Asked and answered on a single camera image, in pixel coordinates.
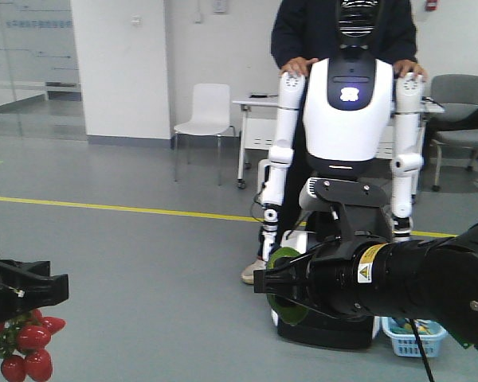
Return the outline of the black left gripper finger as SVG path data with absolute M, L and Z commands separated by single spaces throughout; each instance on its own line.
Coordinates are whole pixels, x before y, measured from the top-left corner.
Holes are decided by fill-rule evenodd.
M 69 298 L 69 276 L 52 275 L 49 261 L 0 258 L 0 323 Z

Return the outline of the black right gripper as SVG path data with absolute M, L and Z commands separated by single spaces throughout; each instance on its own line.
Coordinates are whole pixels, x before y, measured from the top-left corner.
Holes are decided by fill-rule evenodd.
M 270 306 L 281 318 L 310 312 L 328 318 L 385 316 L 385 251 L 386 239 L 373 235 L 320 243 L 304 253 L 280 248 L 264 270 L 254 272 L 253 290 L 270 294 Z

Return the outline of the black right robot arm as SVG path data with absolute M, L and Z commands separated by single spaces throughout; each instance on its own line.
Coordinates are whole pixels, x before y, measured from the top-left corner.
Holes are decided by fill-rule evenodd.
M 283 248 L 255 273 L 254 290 L 329 318 L 431 320 L 460 344 L 478 346 L 478 223 L 436 240 L 356 235 L 303 254 Z

